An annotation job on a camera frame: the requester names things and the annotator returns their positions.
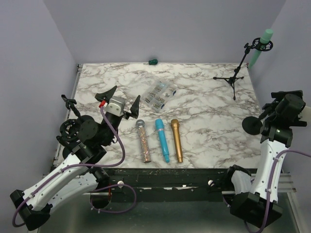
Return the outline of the silver mesh head microphone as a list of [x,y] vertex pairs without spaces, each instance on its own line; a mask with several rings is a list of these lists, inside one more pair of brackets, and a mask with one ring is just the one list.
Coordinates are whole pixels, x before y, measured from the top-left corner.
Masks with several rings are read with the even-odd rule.
[[148,145],[148,140],[147,140],[147,135],[146,135],[146,130],[145,130],[145,122],[141,119],[137,120],[136,128],[138,131],[138,138],[139,138],[139,143],[140,143],[140,148],[141,148],[141,154],[143,156],[143,162],[150,163],[152,160],[150,156],[150,150],[149,150],[149,145]]

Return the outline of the blue microphone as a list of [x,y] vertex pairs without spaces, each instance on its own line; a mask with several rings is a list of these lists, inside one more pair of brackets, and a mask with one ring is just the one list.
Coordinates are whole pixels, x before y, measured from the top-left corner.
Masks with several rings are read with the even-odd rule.
[[164,131],[164,123],[161,119],[155,120],[155,128],[156,128],[156,131],[158,133],[158,137],[159,137],[159,141],[160,141],[160,145],[161,145],[162,154],[164,156],[164,160],[166,163],[169,163],[170,162],[169,149],[168,149],[167,140],[166,140],[165,131]]

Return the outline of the black stand holding silver microphone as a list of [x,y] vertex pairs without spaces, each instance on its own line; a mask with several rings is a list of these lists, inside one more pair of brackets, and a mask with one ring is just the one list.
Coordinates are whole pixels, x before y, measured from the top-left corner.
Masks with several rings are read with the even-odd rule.
[[276,108],[276,103],[267,103],[263,106],[263,112],[258,116],[248,116],[242,121],[243,130],[250,135],[258,135],[262,127],[262,120],[270,115]]

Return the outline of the black shock mount desk stand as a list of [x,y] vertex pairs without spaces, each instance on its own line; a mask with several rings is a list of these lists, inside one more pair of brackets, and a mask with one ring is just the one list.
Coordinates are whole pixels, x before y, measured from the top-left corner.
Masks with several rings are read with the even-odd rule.
[[64,147],[63,158],[66,159],[78,145],[78,132],[80,129],[80,121],[77,119],[68,119],[60,126],[60,135],[56,137],[57,141]]

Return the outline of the black tripod microphone stand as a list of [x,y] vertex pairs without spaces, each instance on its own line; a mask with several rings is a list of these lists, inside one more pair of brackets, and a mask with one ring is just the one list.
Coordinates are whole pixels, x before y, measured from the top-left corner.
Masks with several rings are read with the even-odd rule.
[[213,77],[214,80],[225,80],[229,86],[233,89],[233,100],[236,100],[236,95],[235,95],[235,82],[237,80],[242,80],[244,79],[244,76],[242,77],[237,77],[241,67],[242,67],[242,64],[246,58],[246,56],[250,53],[251,50],[254,49],[254,44],[252,42],[252,44],[250,45],[249,43],[246,43],[244,45],[244,56],[242,58],[242,60],[240,61],[239,65],[234,69],[234,75],[231,76],[231,77]]

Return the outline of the mint green microphone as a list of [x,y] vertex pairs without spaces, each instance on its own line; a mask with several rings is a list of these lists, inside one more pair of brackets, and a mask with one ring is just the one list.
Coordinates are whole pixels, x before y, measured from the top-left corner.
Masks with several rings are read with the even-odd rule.
[[249,69],[256,63],[262,52],[270,51],[273,48],[274,45],[271,41],[273,34],[274,31],[272,29],[266,29],[260,38],[254,39],[253,44],[255,52],[249,61]]

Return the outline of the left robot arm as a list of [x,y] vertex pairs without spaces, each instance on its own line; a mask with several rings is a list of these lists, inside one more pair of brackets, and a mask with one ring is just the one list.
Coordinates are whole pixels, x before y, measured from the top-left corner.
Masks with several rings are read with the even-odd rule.
[[[115,97],[116,87],[97,93],[96,100],[103,116],[101,123],[89,115],[81,115],[75,107],[76,100],[65,95],[61,98],[75,119],[68,119],[60,126],[57,141],[64,147],[67,155],[63,162],[46,177],[32,187],[22,191],[15,190],[10,198],[16,207],[12,224],[14,227],[26,226],[29,231],[44,225],[51,214],[66,201],[84,193],[108,192],[116,187],[105,168],[116,167],[125,160],[125,148],[118,135],[118,127],[123,118],[137,119],[140,96],[137,96],[130,111],[125,111],[125,99]],[[106,154],[105,147],[119,142],[122,158],[110,165],[98,162]]]

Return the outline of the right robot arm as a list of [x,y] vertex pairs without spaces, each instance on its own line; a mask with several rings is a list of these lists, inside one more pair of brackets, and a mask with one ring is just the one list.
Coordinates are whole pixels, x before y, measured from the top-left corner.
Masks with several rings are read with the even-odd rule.
[[260,160],[255,178],[240,166],[231,166],[224,177],[224,186],[234,190],[228,205],[230,213],[244,221],[246,229],[253,225],[258,232],[282,216],[278,205],[278,182],[282,164],[293,139],[292,127],[306,127],[300,119],[306,107],[303,92],[279,91],[271,93],[273,101],[263,106],[258,116],[242,121],[243,130],[250,135],[261,134]]

